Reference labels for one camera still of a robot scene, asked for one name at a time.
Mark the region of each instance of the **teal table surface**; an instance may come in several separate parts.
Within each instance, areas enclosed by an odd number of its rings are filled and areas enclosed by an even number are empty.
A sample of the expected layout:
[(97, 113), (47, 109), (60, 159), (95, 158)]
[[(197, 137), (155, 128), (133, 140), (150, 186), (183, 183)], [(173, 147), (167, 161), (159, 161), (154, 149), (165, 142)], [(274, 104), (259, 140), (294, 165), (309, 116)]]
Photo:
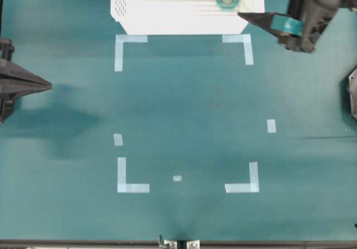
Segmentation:
[[(125, 32), (109, 3), (4, 0), (13, 61), (54, 88), (0, 126), (0, 239), (357, 240), (355, 13), (341, 9), (313, 55), (249, 25), (254, 65), (222, 36), (149, 36), (114, 72)], [(117, 192), (118, 157), (149, 194)], [(260, 191), (227, 194), (254, 162)]]

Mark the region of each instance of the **white tape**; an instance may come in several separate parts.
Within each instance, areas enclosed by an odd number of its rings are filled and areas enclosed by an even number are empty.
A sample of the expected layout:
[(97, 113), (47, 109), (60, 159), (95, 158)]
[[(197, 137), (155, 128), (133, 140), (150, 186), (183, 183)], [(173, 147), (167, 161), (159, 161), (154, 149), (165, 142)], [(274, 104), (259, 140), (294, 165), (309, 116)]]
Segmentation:
[(244, 35), (222, 35), (223, 43), (243, 43), (246, 65), (254, 65), (252, 37), (250, 34)]
[(124, 146), (123, 136), (121, 134), (114, 134), (114, 144), (115, 146)]
[(250, 183), (225, 184), (227, 193), (257, 193), (259, 192), (258, 163), (249, 163)]
[(129, 36), (116, 35), (115, 36), (115, 63), (114, 71), (122, 72), (124, 64), (124, 43), (147, 43), (147, 36)]
[(276, 133), (277, 132), (277, 125), (275, 119), (268, 119), (267, 120), (267, 127), (268, 133)]
[(174, 182), (181, 182), (181, 181), (182, 181), (182, 176), (181, 176), (181, 175), (174, 175), (174, 176), (172, 177), (172, 180), (173, 180)]
[(127, 184), (127, 159), (118, 157), (118, 193), (149, 193), (150, 184)]

